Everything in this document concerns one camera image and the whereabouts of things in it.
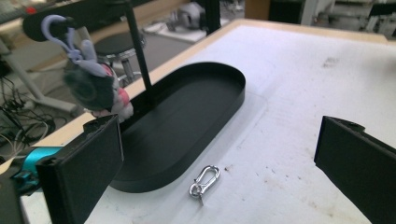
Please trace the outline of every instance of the stool seat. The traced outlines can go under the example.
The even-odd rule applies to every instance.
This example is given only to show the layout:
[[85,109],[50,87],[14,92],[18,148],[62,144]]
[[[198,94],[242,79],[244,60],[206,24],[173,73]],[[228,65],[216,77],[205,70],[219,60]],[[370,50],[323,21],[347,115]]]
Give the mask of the stool seat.
[[[145,45],[145,38],[140,34],[142,46]],[[94,44],[98,57],[105,57],[110,61],[123,60],[135,55],[134,42],[129,33],[121,33],[105,37]]]

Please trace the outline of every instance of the stuffed animal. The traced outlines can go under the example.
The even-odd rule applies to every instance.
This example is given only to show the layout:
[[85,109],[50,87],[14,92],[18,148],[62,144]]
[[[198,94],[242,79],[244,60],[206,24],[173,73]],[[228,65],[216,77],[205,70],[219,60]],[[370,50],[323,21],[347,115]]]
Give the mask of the stuffed animal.
[[134,109],[128,93],[120,87],[113,69],[97,62],[91,41],[82,41],[81,53],[82,59],[64,75],[73,96],[97,118],[118,114],[119,122],[123,122],[131,117]]

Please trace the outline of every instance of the lavender plush ear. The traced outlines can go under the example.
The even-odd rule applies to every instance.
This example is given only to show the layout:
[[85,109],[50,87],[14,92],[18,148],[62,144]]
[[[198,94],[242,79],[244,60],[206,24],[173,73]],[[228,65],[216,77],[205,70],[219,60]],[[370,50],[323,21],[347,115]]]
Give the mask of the lavender plush ear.
[[83,60],[78,61],[78,65],[85,71],[91,73],[96,77],[105,77],[107,72],[105,68],[97,62],[95,49],[90,40],[83,40],[81,42],[81,52],[84,56]]

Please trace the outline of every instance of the desk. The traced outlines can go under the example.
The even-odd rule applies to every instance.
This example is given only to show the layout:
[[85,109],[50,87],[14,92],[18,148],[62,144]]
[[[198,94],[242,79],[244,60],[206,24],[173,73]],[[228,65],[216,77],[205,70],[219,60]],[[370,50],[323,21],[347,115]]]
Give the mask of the desk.
[[[396,48],[381,35],[240,20],[150,73],[155,83],[183,64],[230,64],[246,100],[192,166],[147,193],[108,188],[87,223],[369,223],[314,164],[322,116],[348,119],[395,147]],[[126,90],[143,90],[137,81]],[[62,146],[88,114],[38,146]],[[204,196],[188,193],[208,164],[221,170]],[[42,193],[23,197],[32,223],[48,223]]]

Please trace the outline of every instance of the metal clip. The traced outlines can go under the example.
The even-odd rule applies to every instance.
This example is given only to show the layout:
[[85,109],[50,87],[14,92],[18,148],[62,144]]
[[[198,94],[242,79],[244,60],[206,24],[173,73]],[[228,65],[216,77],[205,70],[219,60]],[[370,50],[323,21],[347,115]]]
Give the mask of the metal clip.
[[[212,171],[215,173],[215,175],[205,184],[200,183],[206,172]],[[214,165],[208,165],[206,166],[202,172],[198,175],[196,179],[194,179],[194,183],[190,187],[190,195],[193,198],[200,199],[201,204],[202,202],[202,196],[204,193],[218,180],[220,177],[220,170],[217,166]]]

